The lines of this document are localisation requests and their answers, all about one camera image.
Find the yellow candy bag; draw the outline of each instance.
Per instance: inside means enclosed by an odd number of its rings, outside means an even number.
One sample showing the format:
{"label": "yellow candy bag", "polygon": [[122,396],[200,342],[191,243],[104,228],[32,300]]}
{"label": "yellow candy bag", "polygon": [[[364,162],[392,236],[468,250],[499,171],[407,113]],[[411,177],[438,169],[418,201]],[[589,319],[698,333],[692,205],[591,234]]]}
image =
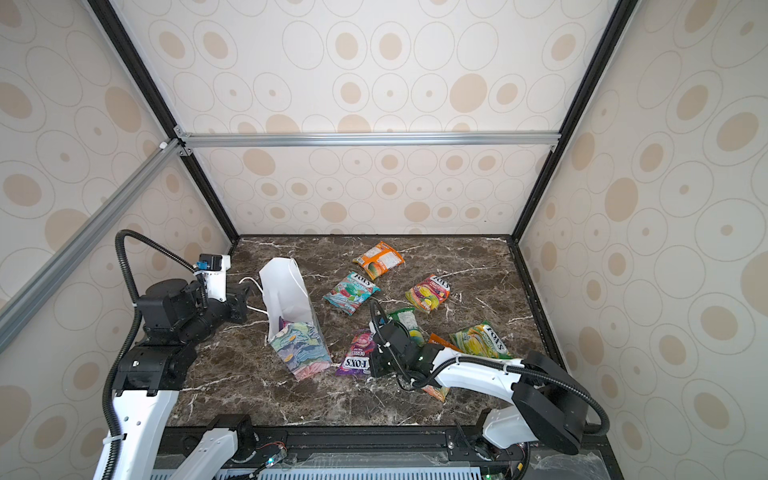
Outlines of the yellow candy bag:
{"label": "yellow candy bag", "polygon": [[496,335],[488,322],[470,326],[451,334],[451,341],[464,353],[488,357],[489,359],[510,359],[509,350]]}
{"label": "yellow candy bag", "polygon": [[437,275],[430,275],[406,292],[406,299],[422,312],[432,312],[451,294],[448,282]]}

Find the paper bag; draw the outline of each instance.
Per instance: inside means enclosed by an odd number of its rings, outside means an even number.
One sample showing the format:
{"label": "paper bag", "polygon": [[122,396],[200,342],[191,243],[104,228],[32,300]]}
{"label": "paper bag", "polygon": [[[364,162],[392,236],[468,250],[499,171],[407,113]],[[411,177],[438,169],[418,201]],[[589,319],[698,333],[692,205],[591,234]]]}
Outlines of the paper bag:
{"label": "paper bag", "polygon": [[297,380],[331,366],[299,266],[292,258],[276,257],[259,272],[270,322],[267,341]]}

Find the teal candy bag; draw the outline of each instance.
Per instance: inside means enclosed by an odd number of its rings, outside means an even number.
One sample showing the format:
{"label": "teal candy bag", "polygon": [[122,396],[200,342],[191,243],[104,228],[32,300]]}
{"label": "teal candy bag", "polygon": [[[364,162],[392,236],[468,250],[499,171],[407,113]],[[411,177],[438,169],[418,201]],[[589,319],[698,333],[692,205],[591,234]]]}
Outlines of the teal candy bag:
{"label": "teal candy bag", "polygon": [[323,295],[323,298],[352,315],[369,296],[379,290],[373,282],[352,272],[333,287],[333,290]]}

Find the patterned wall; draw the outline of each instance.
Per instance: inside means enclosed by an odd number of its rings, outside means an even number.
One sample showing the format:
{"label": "patterned wall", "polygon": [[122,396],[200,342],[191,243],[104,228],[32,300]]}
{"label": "patterned wall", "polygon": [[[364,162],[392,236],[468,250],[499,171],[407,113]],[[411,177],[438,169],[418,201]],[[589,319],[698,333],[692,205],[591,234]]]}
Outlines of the patterned wall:
{"label": "patterned wall", "polygon": [[509,233],[547,145],[203,148],[241,234]]}
{"label": "patterned wall", "polygon": [[74,0],[0,2],[0,307],[165,138]]}
{"label": "patterned wall", "polygon": [[190,132],[557,130],[614,0],[113,0]]}
{"label": "patterned wall", "polygon": [[[143,232],[189,261],[230,245],[180,161],[171,161],[118,224],[0,354],[0,479],[91,478],[106,436],[104,377],[133,307],[114,253],[121,228]],[[191,275],[126,241],[140,293]]]}
{"label": "patterned wall", "polygon": [[522,242],[627,480],[768,472],[768,2],[644,3]]}

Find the cable tie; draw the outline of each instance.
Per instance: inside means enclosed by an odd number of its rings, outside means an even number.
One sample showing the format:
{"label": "cable tie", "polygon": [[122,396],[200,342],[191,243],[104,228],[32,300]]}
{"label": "cable tie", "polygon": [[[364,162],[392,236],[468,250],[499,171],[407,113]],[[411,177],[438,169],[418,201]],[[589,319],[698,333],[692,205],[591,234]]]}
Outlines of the cable tie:
{"label": "cable tie", "polygon": [[122,439],[123,439],[123,435],[112,435],[111,437],[105,437],[104,440],[101,440],[101,443],[103,445],[107,445]]}

